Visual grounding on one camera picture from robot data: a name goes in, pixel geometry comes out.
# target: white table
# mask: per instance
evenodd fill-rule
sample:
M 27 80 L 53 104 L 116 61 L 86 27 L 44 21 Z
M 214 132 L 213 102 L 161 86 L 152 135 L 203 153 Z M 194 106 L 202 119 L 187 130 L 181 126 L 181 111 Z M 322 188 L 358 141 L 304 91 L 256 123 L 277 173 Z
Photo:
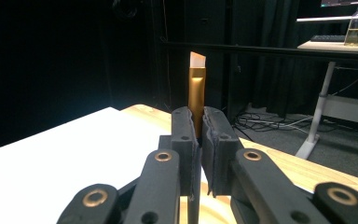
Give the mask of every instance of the white table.
M 120 189 L 141 174 L 161 134 L 169 133 L 106 108 L 0 147 L 0 224 L 56 223 L 81 189 Z
M 346 47 L 344 46 L 344 43 L 331 42 L 308 41 L 298 46 L 298 48 L 358 52 L 358 47 Z M 316 105 L 312 124 L 310 126 L 309 135 L 296 153 L 296 156 L 299 158 L 306 159 L 318 142 L 319 135 L 316 133 L 322 115 L 358 122 L 358 100 L 327 94 L 335 66 L 336 62 L 330 62 L 328 64 L 326 75 L 324 77 L 324 84 L 321 93 L 319 94 L 318 103 Z

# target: gold metal tube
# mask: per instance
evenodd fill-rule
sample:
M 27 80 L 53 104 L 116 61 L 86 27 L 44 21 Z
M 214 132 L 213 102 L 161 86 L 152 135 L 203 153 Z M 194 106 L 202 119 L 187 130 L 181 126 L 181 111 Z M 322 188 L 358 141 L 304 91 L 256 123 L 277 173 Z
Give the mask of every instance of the gold metal tube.
M 188 109 L 193 114 L 194 130 L 198 138 L 202 135 L 205 78 L 205 67 L 190 67 L 188 79 Z

